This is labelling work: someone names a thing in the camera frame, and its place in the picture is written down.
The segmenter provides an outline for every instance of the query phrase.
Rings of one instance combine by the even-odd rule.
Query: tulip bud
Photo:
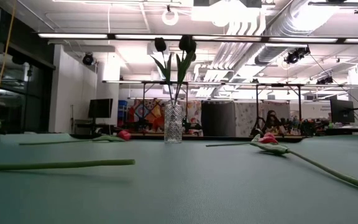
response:
[[[195,40],[191,39],[190,40],[190,45],[186,50],[186,53],[190,53],[190,52],[196,52],[196,48],[197,48],[197,43]]]
[[[167,49],[167,45],[165,44],[164,38],[156,37],[154,39],[154,46],[158,52],[164,52]]]
[[[179,41],[179,49],[187,52],[190,48],[192,39],[193,38],[190,35],[183,35]]]

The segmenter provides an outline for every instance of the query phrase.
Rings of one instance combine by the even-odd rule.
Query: tulip leaf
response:
[[[178,70],[179,70],[179,68],[180,68],[180,64],[181,64],[181,62],[180,62],[180,57],[179,57],[179,55],[177,54],[177,66],[178,66]]]
[[[165,76],[165,79],[166,79],[167,83],[169,84],[170,77],[168,79],[167,74],[166,74],[166,69],[164,68],[164,66],[157,59],[155,59],[153,56],[151,56],[151,57],[154,59],[155,64],[160,68],[162,74]]]
[[[172,54],[169,54],[169,58],[168,58],[168,62],[167,62],[167,69],[165,70],[165,81],[167,81],[167,83],[171,82],[171,59],[172,59]]]
[[[183,83],[186,72],[190,67],[191,59],[193,58],[194,52],[189,52],[185,59],[180,63],[180,68],[178,69],[178,82]]]

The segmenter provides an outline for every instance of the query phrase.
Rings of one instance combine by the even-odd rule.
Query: desk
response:
[[[358,128],[328,128],[325,131],[325,135],[344,135],[358,133]]]
[[[135,159],[136,165],[0,172],[0,224],[358,223],[358,189],[297,157],[219,141],[66,141],[67,134],[0,136],[0,163]],[[358,136],[286,144],[358,178]]]

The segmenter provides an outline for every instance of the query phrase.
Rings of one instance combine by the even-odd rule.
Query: stage light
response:
[[[87,66],[94,65],[96,63],[96,60],[93,58],[93,53],[88,52],[85,53],[84,58],[82,59],[82,63]]]
[[[287,57],[284,59],[284,62],[287,64],[295,64],[308,54],[310,54],[309,47],[297,48],[294,51],[288,53]]]

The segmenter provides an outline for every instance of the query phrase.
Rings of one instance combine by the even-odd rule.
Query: window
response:
[[[3,55],[0,55],[0,75]],[[2,128],[8,133],[48,131],[52,77],[19,58],[7,55],[1,79]]]

